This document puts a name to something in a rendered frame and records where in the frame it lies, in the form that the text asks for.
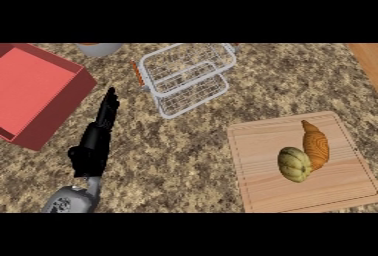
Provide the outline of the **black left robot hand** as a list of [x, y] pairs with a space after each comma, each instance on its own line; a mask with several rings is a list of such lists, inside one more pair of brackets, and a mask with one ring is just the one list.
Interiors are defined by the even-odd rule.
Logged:
[[104, 173], [119, 107], [116, 88], [111, 87], [101, 103], [97, 120], [88, 125], [80, 144], [69, 150], [76, 177], [98, 177]]

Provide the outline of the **red open box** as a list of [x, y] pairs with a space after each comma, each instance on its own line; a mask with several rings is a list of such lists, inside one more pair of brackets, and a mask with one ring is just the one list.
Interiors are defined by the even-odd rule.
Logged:
[[29, 43], [0, 43], [0, 138], [39, 151], [95, 86], [82, 65]]

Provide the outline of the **brown wooden surface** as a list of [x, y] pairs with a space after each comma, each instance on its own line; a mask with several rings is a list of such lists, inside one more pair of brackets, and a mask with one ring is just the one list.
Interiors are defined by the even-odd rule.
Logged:
[[349, 43], [348, 46], [378, 91], [378, 43]]

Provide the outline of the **grey round pot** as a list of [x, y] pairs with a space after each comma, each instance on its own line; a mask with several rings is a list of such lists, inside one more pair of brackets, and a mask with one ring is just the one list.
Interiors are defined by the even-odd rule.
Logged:
[[113, 54], [120, 48], [122, 43], [97, 43], [97, 44], [83, 44], [77, 43], [77, 47], [82, 52], [91, 57], [104, 57]]

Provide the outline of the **orange-brown croissant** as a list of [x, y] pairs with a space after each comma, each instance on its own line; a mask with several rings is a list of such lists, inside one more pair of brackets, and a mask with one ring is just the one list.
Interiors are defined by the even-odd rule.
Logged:
[[328, 138], [320, 128], [306, 120], [302, 121], [305, 136], [303, 148], [312, 162], [312, 168], [321, 169], [330, 161]]

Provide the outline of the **pale wooden cutting board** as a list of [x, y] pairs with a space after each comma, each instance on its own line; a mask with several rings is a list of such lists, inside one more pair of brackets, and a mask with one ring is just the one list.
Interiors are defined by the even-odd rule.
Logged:
[[334, 112], [234, 124], [228, 139], [249, 212], [378, 203], [378, 180]]

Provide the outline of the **green-yellow squash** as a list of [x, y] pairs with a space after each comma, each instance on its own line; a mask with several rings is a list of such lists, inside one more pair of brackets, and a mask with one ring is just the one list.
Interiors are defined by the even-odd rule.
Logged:
[[286, 147], [278, 155], [278, 167], [284, 177], [302, 183], [312, 173], [312, 162], [305, 151], [296, 147]]

